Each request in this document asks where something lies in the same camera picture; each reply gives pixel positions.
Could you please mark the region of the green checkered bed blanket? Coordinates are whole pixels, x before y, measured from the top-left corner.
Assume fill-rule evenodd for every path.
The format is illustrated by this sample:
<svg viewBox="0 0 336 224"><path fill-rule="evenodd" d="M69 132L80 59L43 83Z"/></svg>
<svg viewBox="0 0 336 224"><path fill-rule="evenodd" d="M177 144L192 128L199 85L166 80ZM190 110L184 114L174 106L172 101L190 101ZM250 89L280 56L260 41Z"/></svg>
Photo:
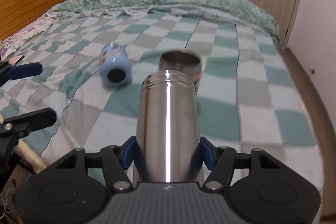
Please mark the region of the green checkered bed blanket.
<svg viewBox="0 0 336 224"><path fill-rule="evenodd" d="M214 145L262 148L323 188L309 116L268 31L175 11L81 16L53 22L18 54L43 71L1 87L1 114L56 111L55 125L25 139L47 162L134 135L144 79L169 68L198 83L201 134Z"/></svg>

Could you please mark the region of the green floral duvet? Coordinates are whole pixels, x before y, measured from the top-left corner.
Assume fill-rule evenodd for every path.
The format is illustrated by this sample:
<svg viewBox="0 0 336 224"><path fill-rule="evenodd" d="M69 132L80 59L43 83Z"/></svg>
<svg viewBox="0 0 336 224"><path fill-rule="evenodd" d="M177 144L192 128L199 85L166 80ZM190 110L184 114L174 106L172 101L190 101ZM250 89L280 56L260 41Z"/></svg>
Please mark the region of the green floral duvet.
<svg viewBox="0 0 336 224"><path fill-rule="evenodd" d="M274 17L249 0L67 0L52 9L63 17L143 16L152 10L177 9L191 15L228 19L267 32L275 43L280 32Z"/></svg>

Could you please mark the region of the light blue printed cup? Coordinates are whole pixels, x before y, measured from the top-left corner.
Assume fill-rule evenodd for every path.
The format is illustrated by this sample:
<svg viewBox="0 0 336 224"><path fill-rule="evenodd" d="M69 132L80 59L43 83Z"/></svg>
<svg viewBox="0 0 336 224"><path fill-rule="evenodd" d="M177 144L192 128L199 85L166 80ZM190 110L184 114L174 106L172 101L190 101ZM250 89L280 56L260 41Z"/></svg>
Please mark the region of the light blue printed cup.
<svg viewBox="0 0 336 224"><path fill-rule="evenodd" d="M100 76L102 82L118 87L131 79L131 63L120 44L110 43L100 53Z"/></svg>

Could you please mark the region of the tall stainless steel tumbler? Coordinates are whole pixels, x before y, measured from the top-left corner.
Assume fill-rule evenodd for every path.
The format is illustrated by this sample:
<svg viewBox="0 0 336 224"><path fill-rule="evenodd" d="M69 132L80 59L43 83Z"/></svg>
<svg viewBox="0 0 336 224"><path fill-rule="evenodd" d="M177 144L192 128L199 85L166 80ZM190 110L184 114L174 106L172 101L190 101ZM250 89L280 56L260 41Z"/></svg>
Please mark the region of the tall stainless steel tumbler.
<svg viewBox="0 0 336 224"><path fill-rule="evenodd" d="M163 70L142 83L133 183L204 182L197 98L187 75Z"/></svg>

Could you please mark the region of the floral pillow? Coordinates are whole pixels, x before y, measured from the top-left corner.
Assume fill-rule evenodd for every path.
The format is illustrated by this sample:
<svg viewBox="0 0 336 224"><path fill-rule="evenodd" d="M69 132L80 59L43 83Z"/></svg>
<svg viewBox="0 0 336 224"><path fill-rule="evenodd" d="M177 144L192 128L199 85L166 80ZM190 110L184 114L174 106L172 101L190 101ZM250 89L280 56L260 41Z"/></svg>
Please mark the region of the floral pillow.
<svg viewBox="0 0 336 224"><path fill-rule="evenodd" d="M43 14L37 20L25 26L17 33L1 40L1 61L15 53L23 44L43 33L56 20L56 16Z"/></svg>

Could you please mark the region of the pink steel-rimmed cup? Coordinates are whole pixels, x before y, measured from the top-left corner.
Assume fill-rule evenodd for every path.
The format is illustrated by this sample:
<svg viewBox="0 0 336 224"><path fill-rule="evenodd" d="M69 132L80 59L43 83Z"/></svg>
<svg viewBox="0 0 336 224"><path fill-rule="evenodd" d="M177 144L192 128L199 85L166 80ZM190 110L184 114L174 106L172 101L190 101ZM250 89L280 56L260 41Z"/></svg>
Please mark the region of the pink steel-rimmed cup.
<svg viewBox="0 0 336 224"><path fill-rule="evenodd" d="M202 59L194 52L186 50L166 51L159 59L159 70L175 70L187 75L197 93L202 76Z"/></svg>

